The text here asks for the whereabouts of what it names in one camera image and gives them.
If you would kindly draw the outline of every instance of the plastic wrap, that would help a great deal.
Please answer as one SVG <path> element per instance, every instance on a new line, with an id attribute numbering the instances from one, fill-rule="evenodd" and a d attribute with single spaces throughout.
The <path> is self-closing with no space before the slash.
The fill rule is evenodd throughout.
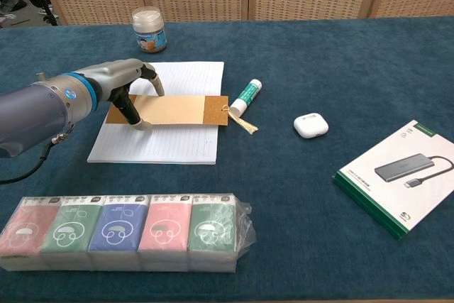
<path id="1" fill-rule="evenodd" d="M 23 198 L 0 235 L 0 266 L 235 272 L 255 242 L 250 212 L 233 194 Z"/>

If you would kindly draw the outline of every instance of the kraft paper bookmark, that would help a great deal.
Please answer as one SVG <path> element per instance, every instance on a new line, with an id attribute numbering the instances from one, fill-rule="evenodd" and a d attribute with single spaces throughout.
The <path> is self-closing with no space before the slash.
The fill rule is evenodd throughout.
<path id="1" fill-rule="evenodd" d="M 151 124 L 209 124 L 227 126 L 227 96 L 147 96 L 130 95 L 142 120 Z M 127 124 L 111 105 L 106 123 Z"/>

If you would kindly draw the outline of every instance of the printed logo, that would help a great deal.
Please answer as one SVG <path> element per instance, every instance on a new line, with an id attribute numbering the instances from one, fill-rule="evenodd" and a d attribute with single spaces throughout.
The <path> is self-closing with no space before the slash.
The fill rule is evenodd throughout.
<path id="1" fill-rule="evenodd" d="M 202 221 L 194 229 L 195 235 L 206 245 L 216 244 L 226 234 L 226 228 L 217 221 Z"/>
<path id="2" fill-rule="evenodd" d="M 402 213 L 400 214 L 400 217 L 401 217 L 401 219 L 404 220 L 404 221 L 408 221 L 408 220 L 411 219 L 410 215 L 409 215 L 408 213 L 406 213 L 406 212 L 402 212 Z"/>
<path id="3" fill-rule="evenodd" d="M 77 97 L 77 93 L 76 93 L 76 91 L 74 91 L 73 89 L 66 88 L 66 89 L 65 89 L 65 96 L 66 96 L 68 99 L 75 99 L 75 98 Z"/>
<path id="4" fill-rule="evenodd" d="M 73 244 L 74 241 L 82 237 L 84 233 L 84 225 L 76 221 L 71 221 L 58 226 L 53 233 L 53 238 L 57 241 L 59 247 L 67 248 Z"/>
<path id="5" fill-rule="evenodd" d="M 178 236 L 181 230 L 182 226 L 179 222 L 170 219 L 163 219 L 156 221 L 150 227 L 150 234 L 155 237 L 156 243 L 165 245 Z"/>
<path id="6" fill-rule="evenodd" d="M 9 229 L 6 240 L 11 247 L 18 248 L 35 238 L 39 230 L 38 225 L 34 223 L 18 223 Z"/>
<path id="7" fill-rule="evenodd" d="M 129 237 L 133 231 L 133 224 L 129 221 L 115 220 L 104 225 L 101 234 L 110 245 L 118 245 Z"/>

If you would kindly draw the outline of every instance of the table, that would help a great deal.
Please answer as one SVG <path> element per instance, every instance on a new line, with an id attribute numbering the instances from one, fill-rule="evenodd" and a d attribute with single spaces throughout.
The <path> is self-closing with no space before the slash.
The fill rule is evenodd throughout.
<path id="1" fill-rule="evenodd" d="M 128 57 L 224 61 L 222 94 L 252 78 L 262 91 L 219 129 L 216 165 L 88 164 L 108 104 L 53 148 L 32 177 L 1 187 L 0 225 L 22 196 L 233 192 L 258 241 L 236 274 L 0 272 L 0 301 L 164 302 L 454 298 L 454 197 L 394 240 L 337 186 L 340 167 L 412 119 L 454 141 L 454 17 L 311 22 L 168 23 L 169 45 L 139 51 L 130 26 L 0 31 L 0 91 Z M 327 135 L 293 129 L 319 112 Z M 31 168 L 38 146 L 0 160 L 1 177 Z"/>

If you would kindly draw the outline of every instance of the notebook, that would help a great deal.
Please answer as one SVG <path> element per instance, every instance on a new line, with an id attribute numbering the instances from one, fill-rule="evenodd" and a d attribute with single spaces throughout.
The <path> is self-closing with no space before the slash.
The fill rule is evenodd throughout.
<path id="1" fill-rule="evenodd" d="M 153 63 L 166 95 L 220 95 L 223 62 Z M 130 94 L 156 95 L 145 79 L 132 83 Z M 218 126 L 154 126 L 137 131 L 104 120 L 88 162 L 180 163 L 214 165 Z"/>

